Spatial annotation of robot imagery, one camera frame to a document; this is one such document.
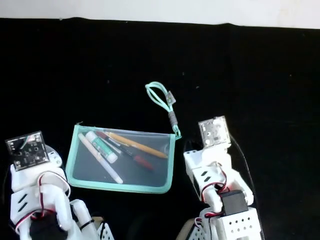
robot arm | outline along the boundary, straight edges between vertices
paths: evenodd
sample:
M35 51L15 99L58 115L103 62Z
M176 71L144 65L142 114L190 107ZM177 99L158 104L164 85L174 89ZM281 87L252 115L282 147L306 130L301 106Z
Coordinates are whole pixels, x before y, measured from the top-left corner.
M96 229L83 201L69 201L71 189L60 168L62 159L44 145L41 132L6 144L13 157L10 218L20 240L43 239L43 235L54 240L100 240L106 234L114 239L106 223Z
M206 240L260 240L254 195L239 172L232 169L225 117L199 123L204 149L183 153L186 173L200 201L209 205L198 221Z

marker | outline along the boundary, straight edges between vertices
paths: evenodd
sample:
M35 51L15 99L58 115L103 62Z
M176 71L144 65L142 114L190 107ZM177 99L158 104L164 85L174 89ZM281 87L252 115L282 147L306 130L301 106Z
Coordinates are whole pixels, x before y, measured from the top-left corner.
M104 156L109 163L113 164L118 156L93 132L89 131L85 138Z
M89 152L95 157L95 159L102 165L102 167L110 174L113 180L118 184L123 184L124 181L118 175L118 173L109 165L109 163L102 157L101 153L89 142L88 139L82 134L79 133L78 137L83 145L89 150Z

pencil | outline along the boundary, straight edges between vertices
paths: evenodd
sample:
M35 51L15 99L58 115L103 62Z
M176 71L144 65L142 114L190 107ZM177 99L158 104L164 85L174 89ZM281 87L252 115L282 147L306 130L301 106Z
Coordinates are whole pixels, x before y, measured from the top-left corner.
M121 177L116 173L116 171L107 163L107 161L102 157L100 152L96 150L96 148L86 139L86 137L79 133L78 137L83 145L89 150L89 152L95 157L95 159L102 165L102 167L110 174L110 176L115 180L118 184L123 184L124 181Z
M163 152L160 152L158 150L155 150L151 147L148 147L148 146L145 146L143 144L140 144L138 142L135 142L135 141L132 141L130 139L127 139L123 136L119 136L118 134L115 134L113 132L107 132L107 131L104 131L104 133L109 137L109 138L112 138L118 142L121 142L121 143L124 143L124 144L127 144L129 146L132 146L134 148L137 148L137 149L140 149L141 151L144 151L146 153L149 153L149 154L152 154L152 155L155 155L159 158L163 158L163 159L167 159L168 156L165 155Z

black cloth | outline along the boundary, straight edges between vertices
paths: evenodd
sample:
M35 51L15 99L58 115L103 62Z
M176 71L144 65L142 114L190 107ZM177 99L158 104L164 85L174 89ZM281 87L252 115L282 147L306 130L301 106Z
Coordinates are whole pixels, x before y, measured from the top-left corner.
M175 239L205 207L186 175L184 140L200 140L198 122L221 115L246 154L266 239L318 238L319 30L80 18L0 26L3 140L41 130L66 163L79 122L171 133L144 85L159 81L174 94L184 138L169 192L72 188L71 199L99 212L116 240ZM1 151L6 166L4 144ZM248 182L238 152L229 152ZM6 222L8 202L4 209Z

mint green pencil case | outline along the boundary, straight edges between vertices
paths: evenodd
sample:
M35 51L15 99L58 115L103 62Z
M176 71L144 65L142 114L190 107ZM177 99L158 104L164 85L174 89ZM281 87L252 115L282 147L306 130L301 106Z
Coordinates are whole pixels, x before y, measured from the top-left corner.
M151 87L165 93L167 104ZM75 125L66 164L71 186L154 194L170 189L175 142L181 138L172 109L175 100L158 82L146 88L155 103L167 107L174 134Z

